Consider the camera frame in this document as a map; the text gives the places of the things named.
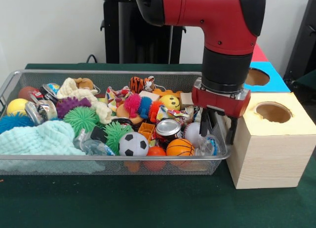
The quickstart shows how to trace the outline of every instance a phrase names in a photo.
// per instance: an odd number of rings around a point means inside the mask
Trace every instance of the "stuffed tiger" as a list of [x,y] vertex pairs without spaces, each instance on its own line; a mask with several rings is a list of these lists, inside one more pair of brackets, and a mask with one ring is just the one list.
[[137,76],[132,77],[129,81],[129,89],[132,93],[137,94],[139,94],[143,90],[152,92],[155,88],[154,80],[155,78],[153,76],[150,76],[145,79],[141,79]]

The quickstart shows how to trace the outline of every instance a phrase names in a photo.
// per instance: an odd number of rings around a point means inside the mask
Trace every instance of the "wire mesh basket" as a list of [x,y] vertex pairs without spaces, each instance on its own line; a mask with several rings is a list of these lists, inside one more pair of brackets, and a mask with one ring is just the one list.
[[[18,97],[25,86],[39,88],[44,83],[62,85],[68,77],[86,77],[105,92],[108,86],[121,89],[133,76],[155,76],[166,89],[191,92],[197,72],[128,72],[22,70],[12,73],[0,89],[0,113]],[[70,156],[70,155],[0,155],[0,175],[211,175],[223,159],[230,156],[225,144],[225,126],[215,115],[212,134],[218,139],[214,156]]]

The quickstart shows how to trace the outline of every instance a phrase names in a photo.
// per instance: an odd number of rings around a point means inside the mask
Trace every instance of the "white ball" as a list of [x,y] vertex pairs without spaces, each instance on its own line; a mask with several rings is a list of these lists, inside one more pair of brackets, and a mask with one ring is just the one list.
[[119,141],[119,154],[120,155],[147,155],[148,153],[148,141],[140,133],[131,132],[126,133]]
[[199,140],[202,137],[199,133],[200,123],[190,123],[184,130],[184,138],[189,140],[195,148],[199,147]]

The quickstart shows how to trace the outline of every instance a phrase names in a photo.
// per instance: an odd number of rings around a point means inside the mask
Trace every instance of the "black cable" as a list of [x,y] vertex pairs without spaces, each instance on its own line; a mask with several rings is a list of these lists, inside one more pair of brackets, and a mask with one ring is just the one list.
[[91,57],[94,59],[94,62],[97,64],[97,63],[98,63],[97,58],[96,58],[93,54],[90,54],[90,55],[89,55],[89,57],[87,58],[86,63],[89,63]]

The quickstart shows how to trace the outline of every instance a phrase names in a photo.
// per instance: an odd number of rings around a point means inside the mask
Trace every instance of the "orange plastic block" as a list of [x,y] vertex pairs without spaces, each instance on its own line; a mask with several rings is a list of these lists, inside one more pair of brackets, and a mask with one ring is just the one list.
[[147,138],[148,142],[151,141],[152,135],[154,133],[155,126],[150,123],[142,123],[140,128],[138,129],[138,133],[142,134]]

